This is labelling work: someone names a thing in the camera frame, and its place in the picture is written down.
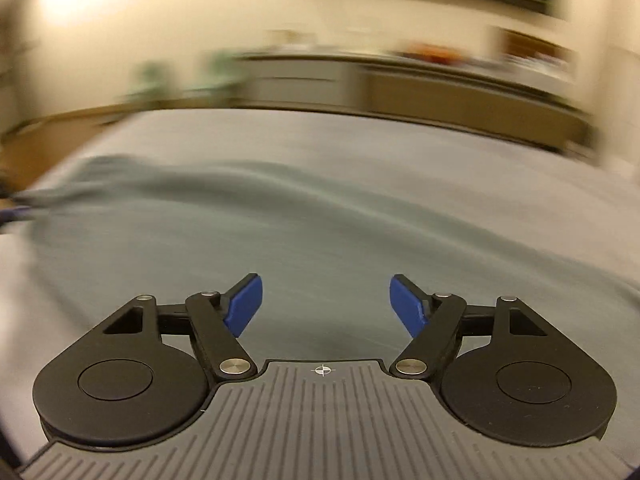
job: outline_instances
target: wooden floor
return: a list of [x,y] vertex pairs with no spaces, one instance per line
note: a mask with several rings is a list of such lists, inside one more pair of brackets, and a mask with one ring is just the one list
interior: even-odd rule
[[44,173],[105,129],[101,116],[50,121],[24,128],[0,148],[0,170],[12,189],[31,186]]

